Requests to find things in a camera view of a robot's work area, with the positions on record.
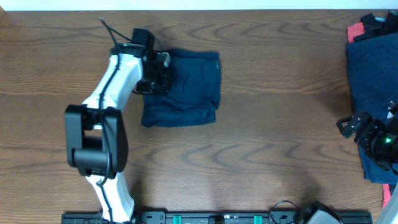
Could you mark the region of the navy blue shorts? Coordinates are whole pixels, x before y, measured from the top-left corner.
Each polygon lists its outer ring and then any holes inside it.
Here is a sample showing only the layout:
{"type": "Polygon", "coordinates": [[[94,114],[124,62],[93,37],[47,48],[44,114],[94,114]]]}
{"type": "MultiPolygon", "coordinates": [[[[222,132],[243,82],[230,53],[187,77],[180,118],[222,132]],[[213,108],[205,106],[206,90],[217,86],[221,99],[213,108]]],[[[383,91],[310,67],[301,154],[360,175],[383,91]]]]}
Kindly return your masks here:
{"type": "Polygon", "coordinates": [[[173,128],[216,121],[221,101],[218,52],[170,49],[171,88],[166,95],[145,95],[141,124],[173,128]]]}

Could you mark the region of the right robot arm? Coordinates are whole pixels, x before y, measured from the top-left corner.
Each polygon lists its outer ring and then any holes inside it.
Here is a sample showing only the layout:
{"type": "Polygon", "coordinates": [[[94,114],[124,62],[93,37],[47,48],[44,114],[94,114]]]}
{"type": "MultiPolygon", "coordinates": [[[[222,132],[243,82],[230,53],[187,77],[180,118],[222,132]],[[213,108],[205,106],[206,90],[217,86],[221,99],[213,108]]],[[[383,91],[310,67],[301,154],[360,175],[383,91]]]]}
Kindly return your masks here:
{"type": "MultiPolygon", "coordinates": [[[[391,101],[388,107],[388,123],[372,117],[365,111],[358,111],[336,122],[340,134],[354,142],[381,169],[397,174],[397,103],[391,101]]],[[[326,205],[316,201],[295,215],[294,223],[364,223],[370,218],[365,213],[337,214],[326,205]]]]}

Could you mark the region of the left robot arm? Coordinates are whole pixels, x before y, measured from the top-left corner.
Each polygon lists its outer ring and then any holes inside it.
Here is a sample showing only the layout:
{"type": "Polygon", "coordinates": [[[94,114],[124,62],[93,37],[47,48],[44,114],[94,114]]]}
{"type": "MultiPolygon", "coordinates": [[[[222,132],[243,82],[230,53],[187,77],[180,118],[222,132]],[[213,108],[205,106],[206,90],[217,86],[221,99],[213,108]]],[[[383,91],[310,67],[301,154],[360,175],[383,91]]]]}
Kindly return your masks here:
{"type": "Polygon", "coordinates": [[[94,92],[65,110],[67,161],[93,186],[101,213],[65,213],[62,223],[138,223],[124,168],[129,146],[123,110],[132,93],[164,95],[170,90],[170,55],[155,50],[155,36],[135,28],[115,42],[109,65],[94,92]]]}

